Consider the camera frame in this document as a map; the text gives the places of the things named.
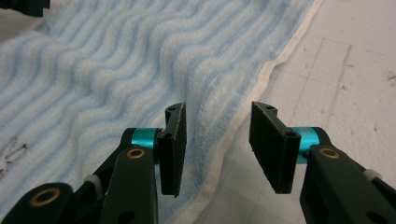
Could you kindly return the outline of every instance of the fabric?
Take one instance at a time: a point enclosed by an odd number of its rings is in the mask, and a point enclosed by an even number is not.
[[[159,194],[159,216],[192,223],[251,101],[320,2],[70,1],[2,44],[0,218],[41,184],[76,190],[126,128],[165,127],[165,108],[187,102],[180,195]]]

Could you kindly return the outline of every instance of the towel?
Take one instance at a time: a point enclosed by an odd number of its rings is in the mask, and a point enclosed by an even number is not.
[[[186,102],[180,195],[159,194],[159,217],[194,222],[251,101],[320,3],[72,0],[3,43],[0,218],[44,183],[76,190],[126,128],[165,127],[165,108]]]

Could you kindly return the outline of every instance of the brass ring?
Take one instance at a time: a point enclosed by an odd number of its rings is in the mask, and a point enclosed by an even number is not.
[[[126,153],[126,157],[128,157],[129,159],[134,160],[134,159],[139,159],[139,158],[141,158],[141,157],[144,156],[145,154],[146,154],[145,150],[140,149],[140,148],[135,148],[135,149],[129,150],[129,151]]]
[[[33,196],[33,198],[30,200],[30,204],[33,207],[41,207],[46,204],[52,203],[55,199],[59,197],[60,194],[61,191],[56,188],[43,189],[40,192],[38,192],[35,196]]]
[[[331,159],[338,159],[340,157],[340,154],[332,149],[329,148],[321,148],[320,149],[320,153],[328,158]]]

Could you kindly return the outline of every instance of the cloth fold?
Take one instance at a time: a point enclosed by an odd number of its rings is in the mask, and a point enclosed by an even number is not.
[[[38,185],[76,190],[126,128],[164,127],[165,108],[187,102],[181,192],[159,194],[159,215],[192,223],[250,102],[320,3],[70,1],[2,44],[0,218]]]

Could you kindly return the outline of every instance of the black object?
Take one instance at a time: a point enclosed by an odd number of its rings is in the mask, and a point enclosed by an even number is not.
[[[276,108],[253,102],[249,143],[276,193],[290,193],[301,136],[277,117]],[[305,152],[307,167],[300,204],[306,223],[396,223],[396,191],[313,128],[318,143]]]
[[[50,8],[50,0],[0,0],[0,8],[10,8],[28,16],[43,17],[43,8]]]
[[[75,193],[64,183],[39,186],[2,223],[158,223],[154,163],[160,164],[162,193],[177,197],[187,142],[186,105],[169,106],[165,118],[165,130],[125,130],[119,147]]]

